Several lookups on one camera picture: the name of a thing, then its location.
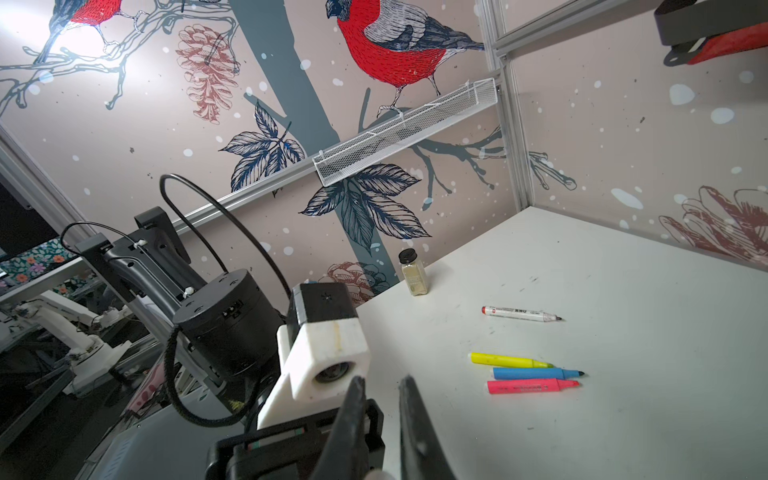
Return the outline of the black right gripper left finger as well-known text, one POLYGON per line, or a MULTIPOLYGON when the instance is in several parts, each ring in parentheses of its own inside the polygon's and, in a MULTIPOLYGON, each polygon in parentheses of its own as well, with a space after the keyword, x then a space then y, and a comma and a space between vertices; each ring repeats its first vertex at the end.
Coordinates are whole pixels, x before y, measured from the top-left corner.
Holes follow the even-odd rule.
POLYGON ((363 479, 368 472, 365 443, 365 379, 354 377, 311 479, 363 479))

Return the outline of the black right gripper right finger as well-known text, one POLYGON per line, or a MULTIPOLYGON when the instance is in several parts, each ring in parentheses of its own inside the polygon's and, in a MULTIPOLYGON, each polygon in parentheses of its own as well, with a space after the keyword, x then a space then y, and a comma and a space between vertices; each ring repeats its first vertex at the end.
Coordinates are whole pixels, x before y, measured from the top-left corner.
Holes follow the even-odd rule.
POLYGON ((456 480, 415 379, 399 385, 400 474, 408 480, 456 480))

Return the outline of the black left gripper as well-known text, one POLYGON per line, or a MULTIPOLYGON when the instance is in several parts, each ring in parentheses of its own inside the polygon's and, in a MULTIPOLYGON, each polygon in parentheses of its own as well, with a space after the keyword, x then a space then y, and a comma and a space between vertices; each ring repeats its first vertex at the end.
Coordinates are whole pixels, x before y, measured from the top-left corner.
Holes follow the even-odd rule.
POLYGON ((362 413, 362 437, 353 451, 321 461, 330 446, 338 409, 237 435, 209 449, 207 479, 363 479, 383 466, 384 415, 369 399, 362 413))

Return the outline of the white marker pen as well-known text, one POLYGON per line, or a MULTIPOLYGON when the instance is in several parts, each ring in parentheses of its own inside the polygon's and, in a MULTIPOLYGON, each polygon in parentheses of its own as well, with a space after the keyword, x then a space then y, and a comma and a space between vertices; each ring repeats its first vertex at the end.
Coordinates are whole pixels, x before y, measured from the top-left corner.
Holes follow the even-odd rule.
POLYGON ((532 322, 539 322, 539 323, 563 321, 562 317, 555 314, 551 314, 543 311, 537 311, 537 310, 526 310, 526 309, 517 309, 517 308, 483 306, 481 308, 481 313, 483 315, 491 316, 491 317, 532 321, 532 322))

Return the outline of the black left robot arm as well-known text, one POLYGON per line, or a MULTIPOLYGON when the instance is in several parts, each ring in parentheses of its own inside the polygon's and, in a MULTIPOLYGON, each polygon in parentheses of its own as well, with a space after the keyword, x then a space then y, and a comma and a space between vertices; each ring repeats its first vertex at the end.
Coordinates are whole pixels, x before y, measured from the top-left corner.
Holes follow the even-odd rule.
POLYGON ((75 246, 110 285, 157 304, 170 327, 167 381, 187 350, 225 393, 245 402, 218 419, 194 414, 175 389, 174 408, 206 427, 241 425, 209 450, 209 479, 370 479, 383 466, 383 414, 365 392, 371 354, 345 284, 303 283, 277 310, 245 270, 206 281, 161 208, 136 217, 116 241, 75 246))

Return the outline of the blue highlighter pen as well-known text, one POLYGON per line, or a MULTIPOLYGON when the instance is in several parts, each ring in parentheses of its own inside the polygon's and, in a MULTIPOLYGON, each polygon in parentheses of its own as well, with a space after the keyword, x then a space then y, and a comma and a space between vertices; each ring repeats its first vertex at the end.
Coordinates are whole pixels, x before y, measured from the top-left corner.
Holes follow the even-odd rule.
POLYGON ((585 373, 579 370, 562 368, 502 368, 492 369, 495 380, 539 380, 556 379, 570 380, 583 377, 585 373))

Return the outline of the yellow highlighter pen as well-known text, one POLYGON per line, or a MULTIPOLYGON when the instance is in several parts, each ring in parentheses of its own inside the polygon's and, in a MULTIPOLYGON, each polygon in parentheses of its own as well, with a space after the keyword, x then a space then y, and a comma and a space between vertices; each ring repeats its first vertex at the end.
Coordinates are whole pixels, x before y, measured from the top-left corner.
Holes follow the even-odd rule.
POLYGON ((554 365, 551 363, 537 361, 529 358, 518 358, 518 357, 483 354, 483 353, 475 353, 475 352, 472 352, 469 354, 469 359, 474 364, 487 365, 487 366, 500 367, 500 368, 546 369, 546 368, 554 367, 554 365))

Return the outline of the pink highlighter pen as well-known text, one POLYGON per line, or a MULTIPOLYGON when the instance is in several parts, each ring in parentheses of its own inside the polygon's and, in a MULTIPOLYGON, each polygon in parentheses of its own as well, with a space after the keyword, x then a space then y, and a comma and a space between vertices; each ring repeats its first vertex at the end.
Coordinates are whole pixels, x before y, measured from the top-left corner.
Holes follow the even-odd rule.
POLYGON ((487 382, 487 389, 491 395, 551 393, 580 386, 579 381, 560 379, 493 380, 487 382))

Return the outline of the small glass spice jar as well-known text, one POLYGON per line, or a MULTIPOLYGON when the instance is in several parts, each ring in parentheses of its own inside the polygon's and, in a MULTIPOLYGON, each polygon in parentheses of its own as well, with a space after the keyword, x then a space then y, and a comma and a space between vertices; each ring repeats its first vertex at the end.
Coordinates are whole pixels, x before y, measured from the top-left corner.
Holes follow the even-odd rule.
POLYGON ((415 249, 407 248, 398 254, 404 281, 413 296, 426 295, 429 285, 424 265, 415 249))

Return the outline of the red cassava chips bag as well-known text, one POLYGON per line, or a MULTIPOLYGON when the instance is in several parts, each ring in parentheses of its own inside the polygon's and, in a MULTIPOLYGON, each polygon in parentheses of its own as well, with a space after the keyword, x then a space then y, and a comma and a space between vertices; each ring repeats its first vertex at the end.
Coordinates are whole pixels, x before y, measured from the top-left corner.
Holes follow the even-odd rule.
POLYGON ((746 27, 707 39, 688 65, 714 58, 765 48, 768 44, 768 23, 746 27))

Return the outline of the white mesh wall shelf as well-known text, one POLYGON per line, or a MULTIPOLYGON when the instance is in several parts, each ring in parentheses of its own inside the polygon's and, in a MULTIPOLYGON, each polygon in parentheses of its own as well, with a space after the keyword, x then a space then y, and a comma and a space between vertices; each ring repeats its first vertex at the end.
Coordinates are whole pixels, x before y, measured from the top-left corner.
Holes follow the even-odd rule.
POLYGON ((322 185, 329 187, 497 102, 493 78, 471 81, 420 107, 400 111, 357 136, 318 152, 312 162, 322 185))

